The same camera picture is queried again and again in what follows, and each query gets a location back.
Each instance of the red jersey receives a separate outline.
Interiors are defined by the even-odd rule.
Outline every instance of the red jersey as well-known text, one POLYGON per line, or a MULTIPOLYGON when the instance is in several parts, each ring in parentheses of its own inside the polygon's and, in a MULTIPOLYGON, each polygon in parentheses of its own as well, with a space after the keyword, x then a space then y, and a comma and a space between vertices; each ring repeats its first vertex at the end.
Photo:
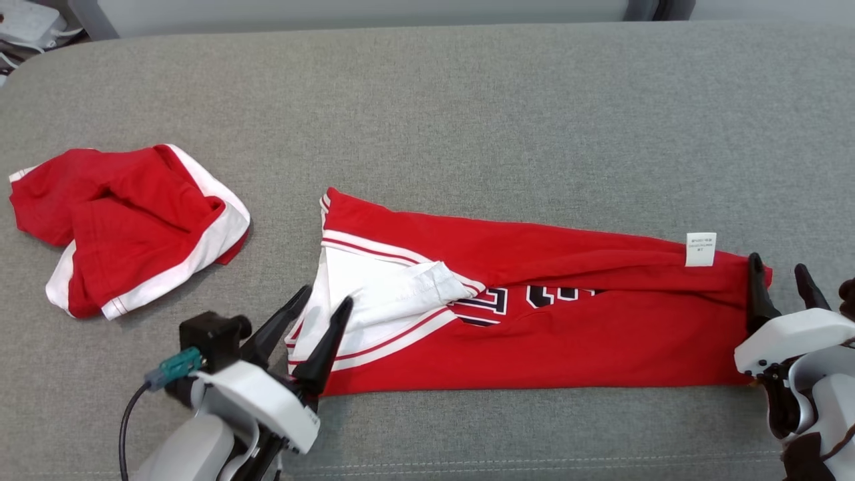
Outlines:
POLYGON ((747 259, 634 235, 393 212, 329 189, 306 359, 346 295, 327 393, 744 383, 747 259))
POLYGON ((9 177, 18 229, 65 246, 44 291, 69 315, 117 318, 240 250, 250 213, 175 145, 73 149, 9 177))

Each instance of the cable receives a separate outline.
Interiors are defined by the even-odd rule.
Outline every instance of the cable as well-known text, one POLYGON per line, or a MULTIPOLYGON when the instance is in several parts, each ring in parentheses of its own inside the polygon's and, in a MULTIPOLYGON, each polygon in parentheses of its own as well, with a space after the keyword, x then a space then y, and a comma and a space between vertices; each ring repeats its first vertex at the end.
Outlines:
POLYGON ((125 461, 125 437, 127 436, 127 421, 131 418, 133 405, 137 404, 139 397, 149 389, 151 384, 146 381, 142 386, 139 386, 137 392, 133 393, 133 397, 127 403, 125 414, 121 417, 121 429, 119 429, 119 473, 121 481, 127 481, 127 462, 125 461))
POLYGON ((89 38, 89 35, 86 34, 86 30, 80 30, 74 36, 66 40, 62 45, 55 45, 53 47, 48 47, 44 49, 44 51, 52 51, 56 49, 60 49, 62 47, 68 47, 69 45, 74 45, 79 43, 81 40, 89 38))
POLYGON ((4 62, 8 63, 11 68, 18 68, 18 64, 9 60, 9 58, 2 52, 0 52, 0 58, 2 58, 4 62))
POLYGON ((74 35, 77 35, 77 34, 78 34, 78 33, 80 33, 80 32, 83 32, 83 29, 82 29, 82 28, 78 28, 78 29, 76 29, 76 30, 69 30, 69 31, 67 31, 67 32, 62 32, 62 31, 60 31, 60 30, 51 30, 51 31, 50 31, 50 33, 51 33, 54 37, 73 37, 74 35))
POLYGON ((855 425, 849 426, 849 429, 846 430, 846 434, 843 436, 843 440, 835 444, 835 446, 831 448, 831 450, 828 451, 826 454, 820 456, 819 460, 824 463, 825 461, 837 455, 840 451, 843 450, 843 448, 847 444, 849 444, 853 437, 855 437, 855 425))
POLYGON ((6 51, 6 52, 2 52, 2 53, 5 53, 7 57, 11 58, 12 60, 14 60, 18 63, 21 63, 21 62, 26 60, 26 58, 24 58, 23 56, 16 55, 10 51, 6 51))

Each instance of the clothing label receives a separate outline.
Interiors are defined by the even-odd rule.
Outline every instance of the clothing label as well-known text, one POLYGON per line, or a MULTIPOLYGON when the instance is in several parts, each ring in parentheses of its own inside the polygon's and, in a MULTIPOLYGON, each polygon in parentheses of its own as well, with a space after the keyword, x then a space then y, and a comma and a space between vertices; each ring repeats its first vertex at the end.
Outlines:
POLYGON ((715 232, 690 232, 686 234, 686 267, 710 266, 715 258, 715 232))

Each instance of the white stripe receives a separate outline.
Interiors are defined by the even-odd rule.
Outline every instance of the white stripe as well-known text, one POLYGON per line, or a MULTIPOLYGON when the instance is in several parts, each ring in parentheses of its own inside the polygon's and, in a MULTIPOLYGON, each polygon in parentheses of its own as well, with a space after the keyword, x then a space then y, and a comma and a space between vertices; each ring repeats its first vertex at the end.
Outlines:
MULTIPOLYGON (((440 312, 444 309, 448 309, 448 308, 445 306, 435 307, 434 309, 431 309, 430 311, 425 312, 424 314, 419 315, 418 317, 417 316, 411 316, 413 319, 411 321, 409 321, 405 326, 401 327, 398 330, 394 330, 393 332, 390 332, 389 334, 387 334, 385 336, 378 337, 378 338, 374 339, 373 341, 371 341, 370 343, 367 343, 365 345, 360 346, 357 350, 353 350, 353 349, 348 350, 344 346, 339 347, 339 351, 336 353, 336 359, 338 359, 341 356, 352 356, 354 354, 358 355, 360 353, 364 353, 365 351, 368 351, 369 349, 377 347, 384 342, 388 342, 391 339, 395 339, 396 337, 400 336, 402 332, 406 332, 407 330, 409 330, 413 326, 418 325, 421 321, 433 316, 437 312, 440 312)), ((353 336, 353 334, 351 332, 345 332, 345 336, 353 336)), ((313 348, 319 340, 320 340, 320 338, 315 340, 315 342, 312 345, 313 348)), ((310 354, 311 354, 311 352, 301 353, 300 355, 294 355, 294 356, 289 355, 288 360, 290 362, 303 362, 309 357, 310 354)))
MULTIPOLYGON (((337 359, 333 363, 333 371, 340 371, 342 369, 348 369, 351 367, 356 367, 358 365, 364 365, 380 358, 385 358, 389 354, 396 353, 397 351, 408 347, 414 342, 420 341, 424 337, 433 333, 435 330, 457 319, 457 316, 454 314, 454 312, 449 311, 447 308, 441 307, 440 310, 442 310, 442 312, 440 312, 435 318, 427 321, 426 323, 422 324, 411 332, 408 332, 406 335, 399 337, 395 341, 389 342, 383 347, 377 348, 367 353, 359 354, 355 357, 350 357, 348 359, 337 359)), ((438 310, 434 309, 427 315, 422 316, 421 319, 427 318, 435 314, 437 311, 438 310)), ((306 359, 289 359, 289 362, 300 363, 305 360, 306 359)), ((292 371, 294 367, 296 367, 294 364, 289 365, 288 371, 292 371)))
POLYGON ((367 258, 375 258, 377 260, 383 260, 383 261, 391 262, 394 264, 401 264, 401 265, 408 265, 408 266, 409 265, 416 265, 416 264, 413 264, 410 261, 404 260, 402 258, 394 258, 394 257, 384 256, 383 254, 375 254, 372 252, 365 252, 363 249, 360 249, 359 247, 342 246, 341 244, 337 244, 335 242, 325 242, 322 240, 321 241, 321 247, 328 247, 330 249, 339 249, 340 251, 350 252, 352 254, 358 254, 361 256, 365 256, 367 258))
POLYGON ((27 167, 26 169, 18 170, 17 172, 9 176, 9 183, 23 179, 24 175, 29 174, 36 167, 38 167, 38 165, 33 165, 32 167, 27 167))
MULTIPOLYGON (((359 237, 357 235, 347 234, 345 232, 339 232, 338 230, 326 229, 323 231, 323 237, 325 237, 327 239, 332 239, 334 241, 347 242, 348 244, 353 244, 354 246, 359 246, 359 247, 362 247, 364 249, 369 249, 369 250, 375 251, 375 252, 382 252, 384 254, 391 254, 391 255, 397 255, 397 256, 403 256, 406 258, 411 258, 411 259, 415 260, 417 264, 421 264, 421 263, 425 263, 425 262, 433 262, 435 260, 435 259, 426 258, 423 255, 421 255, 420 253, 411 251, 409 249, 391 246, 389 244, 384 244, 382 242, 376 242, 374 240, 368 240, 368 239, 365 239, 363 237, 359 237)), ((353 252, 355 254, 362 254, 364 256, 369 256, 369 257, 377 258, 380 260, 395 262, 398 264, 412 265, 411 262, 407 262, 401 258, 387 257, 387 256, 383 256, 383 255, 374 254, 371 252, 365 252, 365 251, 362 251, 359 249, 353 249, 352 247, 342 246, 341 244, 338 244, 335 242, 323 242, 322 241, 321 245, 326 246, 326 247, 331 247, 334 249, 341 249, 341 250, 347 251, 347 252, 353 252)), ((476 288, 477 290, 475 290, 475 291, 473 291, 471 288, 467 288, 467 290, 469 292, 471 292, 473 295, 478 295, 479 293, 483 292, 484 289, 486 289, 486 286, 481 282, 478 282, 474 279, 469 279, 466 276, 461 276, 460 274, 457 274, 454 271, 452 272, 452 274, 454 274, 454 277, 461 284, 468 284, 468 285, 476 288)))
POLYGON ((485 286, 484 284, 482 284, 482 283, 478 282, 478 281, 475 281, 475 280, 473 280, 473 279, 469 279, 469 278, 468 278, 468 277, 466 277, 466 276, 461 276, 460 274, 457 274, 457 273, 456 273, 456 272, 454 272, 454 271, 452 271, 451 273, 452 273, 452 274, 454 274, 454 277, 456 277, 456 278, 457 278, 457 280, 458 280, 461 284, 463 284, 463 286, 466 288, 466 290, 468 290, 469 292, 473 292, 473 293, 474 293, 474 295, 478 295, 478 294, 480 294, 480 293, 484 292, 484 289, 486 289, 486 286, 485 286), (467 287, 467 284, 468 284, 469 286, 472 286, 472 287, 476 288, 477 290, 473 291, 473 290, 472 290, 472 288, 467 287))
POLYGON ((216 180, 210 172, 205 170, 205 167, 202 167, 199 162, 196 162, 196 159, 190 157, 187 152, 182 151, 180 148, 172 144, 166 144, 166 146, 172 149, 175 156, 184 165, 184 169, 187 170, 187 173, 190 174, 190 177, 193 178, 193 181, 196 182, 196 185, 199 186, 199 190, 202 191, 202 194, 205 197, 218 197, 227 204, 231 204, 244 218, 246 218, 246 222, 249 223, 250 212, 246 210, 244 203, 238 199, 237 195, 234 195, 228 187, 222 185, 222 182, 216 180))
POLYGON ((318 204, 321 205, 321 232, 323 233, 323 226, 327 224, 327 214, 329 211, 322 201, 319 200, 318 204))
POLYGON ((47 294, 50 303, 64 310, 72 318, 74 315, 68 310, 68 282, 71 281, 71 275, 74 273, 74 252, 76 250, 77 242, 72 240, 62 251, 56 269, 50 275, 47 285, 44 286, 44 293, 47 294))
POLYGON ((137 287, 108 301, 101 306, 101 312, 107 319, 115 319, 125 312, 144 306, 177 288, 206 266, 213 263, 223 253, 240 240, 250 221, 231 204, 226 203, 225 210, 208 226, 193 247, 190 255, 180 264, 166 269, 137 287))
MULTIPOLYGON (((348 244, 353 244, 354 246, 359 246, 364 249, 369 249, 370 251, 383 252, 385 254, 392 254, 397 256, 404 256, 406 258, 411 258, 416 261, 417 264, 425 263, 425 262, 433 262, 434 259, 429 259, 424 257, 423 255, 413 252, 409 249, 404 249, 402 247, 390 246, 389 244, 383 244, 382 242, 375 242, 373 240, 368 240, 363 237, 359 237, 353 234, 347 234, 345 232, 339 232, 338 230, 330 230, 325 229, 323 231, 323 236, 327 239, 332 239, 334 241, 347 242, 348 244)), ((339 244, 333 245, 335 248, 339 248, 339 244)))

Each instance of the gray couch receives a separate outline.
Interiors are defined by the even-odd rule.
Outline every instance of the gray couch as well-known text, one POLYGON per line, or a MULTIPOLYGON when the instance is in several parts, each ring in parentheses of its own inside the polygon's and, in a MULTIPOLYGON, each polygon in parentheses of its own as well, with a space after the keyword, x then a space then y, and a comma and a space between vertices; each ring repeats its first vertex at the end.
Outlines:
MULTIPOLYGON (((854 45, 814 25, 537 25, 116 40, 27 62, 0 89, 2 170, 171 142, 253 225, 230 265, 117 321, 75 321, 44 297, 59 251, 0 207, 0 479, 118 479, 122 410, 178 323, 261 322, 312 279, 327 186, 399 210, 713 230, 777 268, 785 312, 798 262, 830 298, 855 275, 854 45)), ((764 412, 748 387, 339 397, 285 478, 779 479, 764 412)), ((145 395, 129 466, 188 416, 145 395)))

